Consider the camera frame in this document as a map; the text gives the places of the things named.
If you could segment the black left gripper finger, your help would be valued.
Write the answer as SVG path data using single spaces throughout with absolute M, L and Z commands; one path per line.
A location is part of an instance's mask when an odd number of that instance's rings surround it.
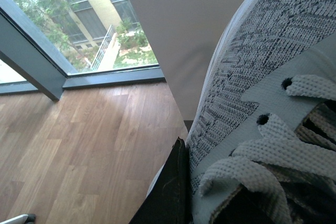
M 187 223 L 189 155 L 177 138 L 155 183 L 130 223 Z

